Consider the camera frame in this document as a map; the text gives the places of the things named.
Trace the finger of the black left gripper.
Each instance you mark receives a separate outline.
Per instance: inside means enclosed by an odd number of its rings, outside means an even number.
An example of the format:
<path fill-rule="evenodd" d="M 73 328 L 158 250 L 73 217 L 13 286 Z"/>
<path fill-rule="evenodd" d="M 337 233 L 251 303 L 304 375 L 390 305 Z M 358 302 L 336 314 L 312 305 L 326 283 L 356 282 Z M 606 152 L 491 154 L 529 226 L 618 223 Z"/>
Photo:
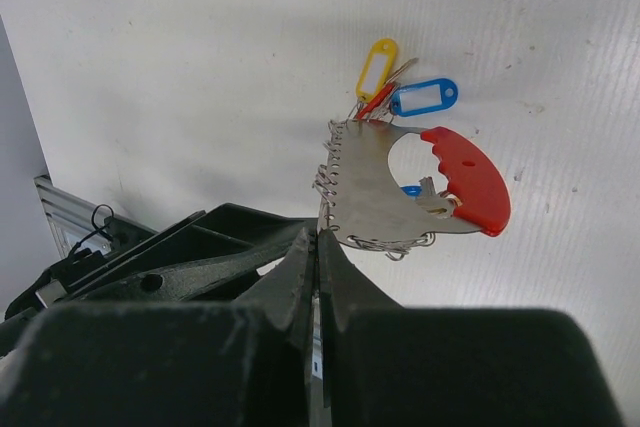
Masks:
<path fill-rule="evenodd" d="M 153 233 L 143 229 L 106 256 L 108 267 L 163 267 L 276 247 L 287 251 L 300 230 L 300 220 L 226 203 L 197 211 Z"/>
<path fill-rule="evenodd" d="M 299 220 L 299 232 L 310 228 L 308 219 Z M 275 246 L 268 246 L 231 256 L 154 267 L 155 294 L 143 301 L 171 302 L 207 297 L 233 298 L 258 280 L 259 268 L 282 258 L 289 248 L 280 256 L 276 254 Z"/>

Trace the yellow key tag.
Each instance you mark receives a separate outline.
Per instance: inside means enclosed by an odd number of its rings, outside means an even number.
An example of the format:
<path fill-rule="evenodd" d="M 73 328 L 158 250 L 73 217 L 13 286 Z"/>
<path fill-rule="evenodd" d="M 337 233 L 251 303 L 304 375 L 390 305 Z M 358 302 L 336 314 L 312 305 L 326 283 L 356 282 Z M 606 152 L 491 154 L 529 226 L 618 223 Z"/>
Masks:
<path fill-rule="evenodd" d="M 398 45 L 391 38 L 382 38 L 372 45 L 356 83 L 355 94 L 358 101 L 370 102 L 383 87 L 398 80 L 418 62 L 414 57 L 393 69 L 398 52 Z"/>

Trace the red key tag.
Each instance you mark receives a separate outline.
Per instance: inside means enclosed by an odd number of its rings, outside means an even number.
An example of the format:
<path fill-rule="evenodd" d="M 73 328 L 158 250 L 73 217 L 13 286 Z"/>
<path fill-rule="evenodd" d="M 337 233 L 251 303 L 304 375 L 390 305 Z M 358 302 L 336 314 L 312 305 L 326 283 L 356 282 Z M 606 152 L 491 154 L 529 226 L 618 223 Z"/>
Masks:
<path fill-rule="evenodd" d="M 395 82 L 386 84 L 364 107 L 355 115 L 356 120 L 363 120 L 378 108 L 397 89 Z"/>

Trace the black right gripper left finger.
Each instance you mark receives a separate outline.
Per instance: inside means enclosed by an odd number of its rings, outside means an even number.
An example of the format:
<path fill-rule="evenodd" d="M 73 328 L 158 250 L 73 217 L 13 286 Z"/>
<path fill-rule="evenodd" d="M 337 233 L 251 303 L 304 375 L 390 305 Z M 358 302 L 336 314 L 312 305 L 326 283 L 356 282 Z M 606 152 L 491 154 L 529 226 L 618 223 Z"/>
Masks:
<path fill-rule="evenodd" d="M 230 302 L 74 302 L 22 335 L 5 426 L 305 426 L 315 232 Z"/>

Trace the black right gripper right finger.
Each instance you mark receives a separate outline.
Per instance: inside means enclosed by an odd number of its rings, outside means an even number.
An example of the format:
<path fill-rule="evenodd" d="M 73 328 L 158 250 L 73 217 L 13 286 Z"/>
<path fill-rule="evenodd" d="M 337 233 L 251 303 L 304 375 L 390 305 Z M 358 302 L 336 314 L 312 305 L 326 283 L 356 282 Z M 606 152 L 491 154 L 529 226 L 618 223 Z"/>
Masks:
<path fill-rule="evenodd" d="M 324 400 L 336 426 L 619 426 L 577 323 L 550 309 L 409 308 L 317 239 Z"/>

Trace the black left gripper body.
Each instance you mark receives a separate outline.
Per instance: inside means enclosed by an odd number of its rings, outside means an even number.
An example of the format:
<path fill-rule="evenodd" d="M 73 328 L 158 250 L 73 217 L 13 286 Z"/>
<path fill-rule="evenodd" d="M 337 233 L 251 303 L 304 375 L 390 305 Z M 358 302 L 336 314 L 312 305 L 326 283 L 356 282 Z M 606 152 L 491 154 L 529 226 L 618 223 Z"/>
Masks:
<path fill-rule="evenodd" d="M 94 227 L 10 303 L 4 320 L 25 322 L 57 302 L 151 298 L 154 236 L 154 231 L 139 226 Z"/>

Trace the yellow tagged silver key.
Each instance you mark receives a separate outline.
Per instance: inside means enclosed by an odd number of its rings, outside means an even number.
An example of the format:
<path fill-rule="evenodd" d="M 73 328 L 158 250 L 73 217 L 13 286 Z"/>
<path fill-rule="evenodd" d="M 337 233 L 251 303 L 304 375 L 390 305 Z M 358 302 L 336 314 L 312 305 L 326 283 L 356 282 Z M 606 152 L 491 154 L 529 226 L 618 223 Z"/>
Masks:
<path fill-rule="evenodd" d="M 454 210 L 461 205 L 461 201 L 443 191 L 438 193 L 431 177 L 423 177 L 419 181 L 420 193 L 415 199 L 416 204 L 424 211 L 438 218 L 451 217 Z"/>

